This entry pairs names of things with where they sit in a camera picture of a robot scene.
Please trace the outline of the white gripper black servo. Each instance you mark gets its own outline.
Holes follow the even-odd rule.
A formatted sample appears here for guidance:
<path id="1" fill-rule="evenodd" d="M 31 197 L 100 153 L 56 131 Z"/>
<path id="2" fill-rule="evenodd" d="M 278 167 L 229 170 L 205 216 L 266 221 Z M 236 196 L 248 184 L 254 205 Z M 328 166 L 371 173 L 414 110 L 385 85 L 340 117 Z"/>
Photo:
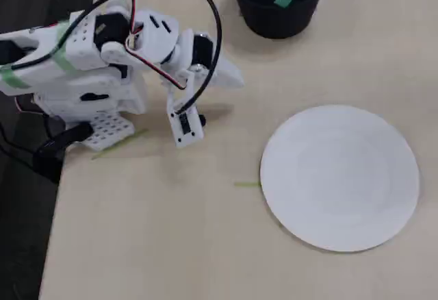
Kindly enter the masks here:
<path id="1" fill-rule="evenodd" d="M 215 44 L 208 33 L 184 30 L 177 38 L 177 44 L 170 60 L 171 70 L 189 70 L 206 74 L 212 65 Z M 208 87 L 241 88 L 244 78 L 236 65 L 224 57 L 219 57 L 215 73 L 211 76 Z"/>

